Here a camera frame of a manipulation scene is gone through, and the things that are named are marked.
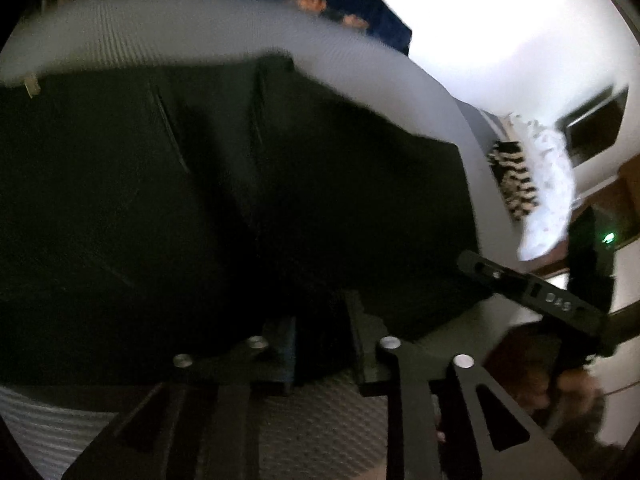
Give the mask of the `right hand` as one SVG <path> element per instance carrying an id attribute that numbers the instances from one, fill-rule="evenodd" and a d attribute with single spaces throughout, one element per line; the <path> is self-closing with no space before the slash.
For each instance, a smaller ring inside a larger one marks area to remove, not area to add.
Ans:
<path id="1" fill-rule="evenodd" d="M 585 367 L 560 374 L 529 367 L 511 396 L 552 439 L 570 434 L 595 437 L 602 427 L 605 396 L 598 378 Z"/>

